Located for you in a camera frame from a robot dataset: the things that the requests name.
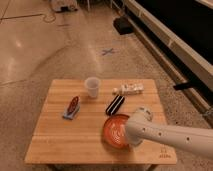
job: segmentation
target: floor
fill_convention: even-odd
[[[13,18],[16,16],[37,15]],[[47,0],[0,1],[0,170],[48,171],[25,165],[24,157],[55,78],[155,79],[169,124],[209,128],[134,34],[120,36],[112,26],[117,14],[105,3],[77,12],[54,14]],[[113,48],[113,53],[104,50]],[[213,161],[177,150],[175,166],[158,170],[213,170]],[[132,171],[134,165],[72,165],[65,170]]]

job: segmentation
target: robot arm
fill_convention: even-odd
[[[213,130],[156,124],[152,117],[148,110],[139,108],[127,120],[125,136],[130,145],[148,139],[213,159]]]

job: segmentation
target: wooden table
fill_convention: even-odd
[[[126,96],[118,113],[131,115],[140,106],[153,112],[153,122],[166,123],[155,82],[150,79],[101,80],[97,99],[88,97],[82,80],[53,80],[25,157],[28,164],[176,164],[175,150],[144,140],[133,149],[115,149],[102,140],[108,118],[105,109],[113,100],[112,90],[124,83],[142,83],[144,92]],[[74,120],[62,113],[71,99],[80,97]]]
[[[213,0],[196,0],[196,1],[213,9]]]

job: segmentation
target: table leg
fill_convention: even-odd
[[[87,0],[87,10],[90,11],[90,2]]]
[[[61,170],[58,169],[54,164],[47,164],[47,167],[48,167],[51,171],[61,171]]]
[[[112,8],[113,0],[110,0],[110,8]]]
[[[156,169],[157,166],[158,166],[157,164],[151,164],[146,171],[153,171]]]

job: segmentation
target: paper cup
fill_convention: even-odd
[[[91,98],[98,97],[98,90],[100,86],[100,79],[97,77],[89,77],[85,80],[84,86]]]

